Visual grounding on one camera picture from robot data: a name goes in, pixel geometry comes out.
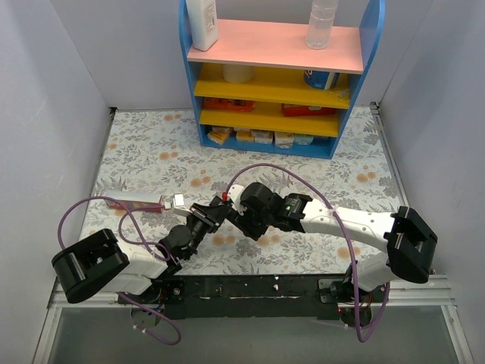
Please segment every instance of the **white wall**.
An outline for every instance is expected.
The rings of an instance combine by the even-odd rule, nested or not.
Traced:
[[[23,364],[54,283],[58,220],[89,195],[109,110],[49,0],[0,0],[0,50],[0,362]]]
[[[485,4],[434,0],[382,102],[409,201],[438,235],[476,363],[485,362]]]
[[[383,38],[359,103],[380,101],[432,0],[388,0]],[[178,39],[178,0],[51,0],[110,106],[191,106]],[[337,25],[355,26],[368,0],[340,0]],[[311,0],[217,0],[220,18],[308,23]]]

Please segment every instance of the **shelf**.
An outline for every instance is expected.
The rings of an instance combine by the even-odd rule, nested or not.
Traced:
[[[333,144],[335,143],[334,138],[328,140],[316,139],[309,146],[298,146],[293,145],[288,149],[277,148],[273,144],[258,144],[258,143],[246,143],[238,142],[234,135],[230,136],[226,142],[220,146],[217,143],[209,140],[207,135],[202,136],[202,145],[211,146],[214,148],[224,148],[224,149],[239,149],[247,150],[250,152],[265,152],[265,153],[276,153],[284,155],[300,155],[302,157],[316,157],[316,158],[330,158]]]
[[[281,105],[272,102],[257,102],[251,112],[207,108],[202,110],[200,124],[284,131],[322,137],[339,136],[336,114],[285,117],[281,111]]]
[[[221,64],[204,64],[197,81],[196,96],[222,97],[264,102],[349,108],[348,77],[341,74],[332,89],[313,89],[301,70],[257,67],[247,83],[229,83],[222,77]]]
[[[219,19],[219,40],[206,52],[191,48],[194,62],[251,64],[362,74],[359,28],[332,27],[325,49],[305,44],[307,24]]]

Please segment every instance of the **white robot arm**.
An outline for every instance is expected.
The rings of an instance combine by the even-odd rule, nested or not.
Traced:
[[[180,270],[180,261],[195,254],[204,236],[217,231],[226,219],[253,240],[270,226],[282,231],[343,235],[333,210],[322,202],[297,193],[283,198],[260,183],[246,188],[233,185],[223,199],[215,197],[209,206],[193,204],[188,209],[182,195],[175,195],[165,207],[186,217],[185,225],[177,225],[160,240],[172,260],[162,262],[142,246],[117,242],[113,233],[104,229],[53,258],[67,300],[78,303],[99,291],[141,294],[153,279]],[[370,292],[395,279],[427,281],[437,237],[415,210],[403,206],[396,214],[336,211],[350,239],[380,251],[357,264],[362,291]],[[352,272],[348,275],[347,283],[352,284]]]

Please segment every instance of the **floral mat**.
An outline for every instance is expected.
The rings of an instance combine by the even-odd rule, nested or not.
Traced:
[[[102,159],[94,194],[106,190],[158,193],[169,199],[183,193],[187,205],[205,204],[225,189],[240,169],[269,162],[305,178],[332,204],[371,212],[399,207],[383,147],[369,108],[355,108],[332,160],[207,148],[199,145],[192,110],[118,112]],[[262,182],[281,196],[309,193],[305,186],[273,168],[255,168],[237,183]],[[106,204],[89,204],[82,236],[102,229],[117,231],[122,213]],[[147,240],[158,241],[184,220],[167,213],[135,213]],[[130,222],[127,237],[137,235]],[[355,242],[358,259],[375,254],[375,248]],[[183,262],[185,275],[238,275],[340,273],[349,264],[344,239],[323,234],[284,233],[268,230],[253,241],[225,222],[209,234],[199,254]]]

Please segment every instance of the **pink shelf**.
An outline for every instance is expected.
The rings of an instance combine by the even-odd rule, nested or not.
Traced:
[[[362,74],[358,28],[333,27],[325,49],[305,44],[306,24],[219,19],[219,40],[207,51],[193,47],[189,61]]]

